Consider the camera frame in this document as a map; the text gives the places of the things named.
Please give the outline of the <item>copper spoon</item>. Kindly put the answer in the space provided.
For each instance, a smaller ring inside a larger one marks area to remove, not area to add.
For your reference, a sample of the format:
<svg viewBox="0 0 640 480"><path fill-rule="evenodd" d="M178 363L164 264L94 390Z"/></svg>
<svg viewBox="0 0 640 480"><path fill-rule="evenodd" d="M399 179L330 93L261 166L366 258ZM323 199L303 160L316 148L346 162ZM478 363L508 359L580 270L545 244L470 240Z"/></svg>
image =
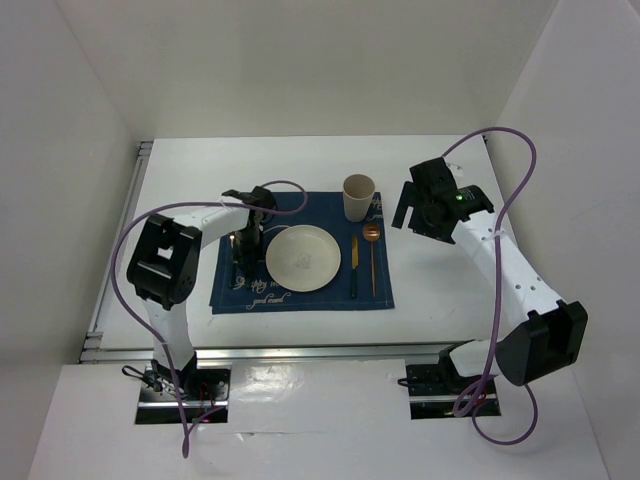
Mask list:
<svg viewBox="0 0 640 480"><path fill-rule="evenodd" d="M381 229L377 223L367 223L363 227L363 238L370 247L371 288L373 297L377 296L375 245L381 237Z"/></svg>

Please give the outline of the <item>beige paper cup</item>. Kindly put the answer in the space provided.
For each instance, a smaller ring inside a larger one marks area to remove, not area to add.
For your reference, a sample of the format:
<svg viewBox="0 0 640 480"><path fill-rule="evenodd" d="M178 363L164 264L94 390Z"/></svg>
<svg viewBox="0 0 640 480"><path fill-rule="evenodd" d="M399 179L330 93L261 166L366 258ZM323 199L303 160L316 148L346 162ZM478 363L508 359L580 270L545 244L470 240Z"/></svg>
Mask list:
<svg viewBox="0 0 640 480"><path fill-rule="evenodd" d="M344 214L350 222L361 222L367 215L375 193L374 181L363 174L353 174L343 182Z"/></svg>

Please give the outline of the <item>cream round plate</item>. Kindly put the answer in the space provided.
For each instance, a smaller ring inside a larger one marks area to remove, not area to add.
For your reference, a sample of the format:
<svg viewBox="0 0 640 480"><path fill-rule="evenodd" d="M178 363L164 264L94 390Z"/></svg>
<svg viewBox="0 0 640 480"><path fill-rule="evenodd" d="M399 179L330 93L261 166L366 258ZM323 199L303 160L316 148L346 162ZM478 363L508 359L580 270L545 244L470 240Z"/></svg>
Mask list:
<svg viewBox="0 0 640 480"><path fill-rule="evenodd" d="M269 242L266 268L281 287L307 293L327 286L338 274L341 250L324 229L312 225L291 226Z"/></svg>

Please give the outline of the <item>gold knife green handle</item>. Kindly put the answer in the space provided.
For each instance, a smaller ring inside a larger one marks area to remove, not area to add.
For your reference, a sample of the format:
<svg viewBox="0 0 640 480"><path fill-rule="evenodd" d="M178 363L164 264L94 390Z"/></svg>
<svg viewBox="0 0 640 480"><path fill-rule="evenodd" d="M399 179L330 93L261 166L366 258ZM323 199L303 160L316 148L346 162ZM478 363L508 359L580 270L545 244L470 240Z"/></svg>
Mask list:
<svg viewBox="0 0 640 480"><path fill-rule="evenodd" d="M357 235L351 236L351 298L358 296L358 266L359 266L359 242Z"/></svg>

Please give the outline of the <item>dark blue cloth placemat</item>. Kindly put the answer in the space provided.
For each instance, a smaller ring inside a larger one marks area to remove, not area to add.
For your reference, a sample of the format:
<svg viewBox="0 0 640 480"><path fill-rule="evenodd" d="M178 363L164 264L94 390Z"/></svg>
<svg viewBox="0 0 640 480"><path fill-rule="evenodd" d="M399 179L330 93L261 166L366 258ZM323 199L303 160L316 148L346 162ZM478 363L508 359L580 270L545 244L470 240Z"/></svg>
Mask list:
<svg viewBox="0 0 640 480"><path fill-rule="evenodd" d="M261 265L252 284L246 289L243 273L236 270L234 289L228 287L230 272L230 239L225 236L219 244L216 271L210 299L214 314L240 314L288 311L367 311L395 307L385 237L375 245L377 296L371 288L370 247L363 238L362 223L346 219L343 197L339 192L310 192L305 209L293 216L271 217L264 226L264 244L284 229L297 225L312 225L324 229L337 241L341 250L338 274L325 287L307 293L293 292L281 287ZM358 296L351 298L351 236L359 242Z"/></svg>

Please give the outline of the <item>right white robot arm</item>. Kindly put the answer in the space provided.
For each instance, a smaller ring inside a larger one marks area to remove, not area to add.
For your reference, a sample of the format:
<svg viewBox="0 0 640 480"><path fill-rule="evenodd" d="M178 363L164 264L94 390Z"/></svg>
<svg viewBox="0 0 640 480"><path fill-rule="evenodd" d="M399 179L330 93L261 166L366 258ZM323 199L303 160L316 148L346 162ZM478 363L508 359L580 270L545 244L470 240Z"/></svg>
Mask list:
<svg viewBox="0 0 640 480"><path fill-rule="evenodd" d="M393 217L395 228L461 247L501 299L509 328L497 343L473 340L439 354L436 379L459 393L484 372L523 386L576 362L588 314L567 303L536 273L497 225L494 206L477 186L459 187L443 158L411 167Z"/></svg>

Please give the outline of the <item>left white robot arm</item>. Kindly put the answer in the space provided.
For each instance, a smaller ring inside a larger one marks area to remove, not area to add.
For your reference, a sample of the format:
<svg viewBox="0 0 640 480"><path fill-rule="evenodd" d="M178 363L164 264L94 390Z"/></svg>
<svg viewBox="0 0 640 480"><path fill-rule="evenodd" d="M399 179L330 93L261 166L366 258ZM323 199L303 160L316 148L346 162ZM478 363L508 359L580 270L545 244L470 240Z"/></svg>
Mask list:
<svg viewBox="0 0 640 480"><path fill-rule="evenodd" d="M152 368L162 386L176 399L193 395L204 383L190 341L186 301L192 293L201 250L229 236L231 266L246 281L256 276L264 259L266 212L277 203L270 190L223 193L240 202L237 207L207 207L178 218L159 213L145 222L126 276L143 305L153 330Z"/></svg>

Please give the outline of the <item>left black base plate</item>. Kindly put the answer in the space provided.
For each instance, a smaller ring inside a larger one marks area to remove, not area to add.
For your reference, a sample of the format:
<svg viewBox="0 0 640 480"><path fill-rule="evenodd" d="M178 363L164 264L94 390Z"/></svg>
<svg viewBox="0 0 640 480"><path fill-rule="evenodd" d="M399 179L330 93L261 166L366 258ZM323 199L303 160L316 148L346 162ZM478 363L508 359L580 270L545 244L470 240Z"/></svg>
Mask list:
<svg viewBox="0 0 640 480"><path fill-rule="evenodd" d="M150 367L139 371L130 368L129 376L140 381L135 415L137 425L166 425L181 422L173 385L156 374ZM200 372L191 393L182 393L185 418L191 423L197 417L213 410L204 423L226 423L230 393L231 368L209 368Z"/></svg>

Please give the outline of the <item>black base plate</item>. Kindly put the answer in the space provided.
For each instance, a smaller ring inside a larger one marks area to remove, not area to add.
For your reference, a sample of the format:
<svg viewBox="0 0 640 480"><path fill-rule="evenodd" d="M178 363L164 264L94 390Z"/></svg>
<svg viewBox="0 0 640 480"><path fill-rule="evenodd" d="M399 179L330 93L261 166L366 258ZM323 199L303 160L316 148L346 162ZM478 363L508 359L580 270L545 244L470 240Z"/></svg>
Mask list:
<svg viewBox="0 0 640 480"><path fill-rule="evenodd" d="M140 381L135 415L137 425L166 425L181 422L173 385L156 374L150 367L139 371L130 368L129 376ZM213 410L204 423L226 423L230 393L231 368L209 368L200 372L191 393L182 393L185 418L191 423L197 417Z"/></svg>
<svg viewBox="0 0 640 480"><path fill-rule="evenodd" d="M397 384L408 392L412 420L455 418L453 407L459 392L445 385L436 364L408 364L405 377ZM476 404L481 406L479 417L501 415L493 380L487 383Z"/></svg>

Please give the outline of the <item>aluminium rail front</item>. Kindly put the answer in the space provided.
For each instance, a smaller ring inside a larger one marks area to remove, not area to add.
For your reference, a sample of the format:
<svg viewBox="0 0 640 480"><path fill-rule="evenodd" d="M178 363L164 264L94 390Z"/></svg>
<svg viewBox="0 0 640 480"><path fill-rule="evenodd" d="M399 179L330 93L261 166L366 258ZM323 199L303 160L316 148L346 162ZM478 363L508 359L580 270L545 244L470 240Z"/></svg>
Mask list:
<svg viewBox="0 0 640 480"><path fill-rule="evenodd" d="M304 362L304 361L360 361L403 359L409 363L435 363L439 352L451 342L345 344L274 347L211 347L198 348L197 359L203 364L231 364L240 361ZM82 364L150 362L152 348L105 349L97 340L86 340L79 362Z"/></svg>

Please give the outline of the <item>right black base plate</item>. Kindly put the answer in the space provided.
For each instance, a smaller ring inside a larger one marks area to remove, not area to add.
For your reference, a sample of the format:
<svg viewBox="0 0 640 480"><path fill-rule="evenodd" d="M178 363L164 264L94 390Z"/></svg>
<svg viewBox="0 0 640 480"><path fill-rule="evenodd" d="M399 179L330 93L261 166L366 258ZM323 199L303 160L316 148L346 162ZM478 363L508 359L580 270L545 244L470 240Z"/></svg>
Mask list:
<svg viewBox="0 0 640 480"><path fill-rule="evenodd" d="M412 420L455 418L453 407L459 392L445 385L436 364L408 364L405 377L397 384L408 392ZM479 417L501 415L493 380L487 383L476 404L481 406Z"/></svg>

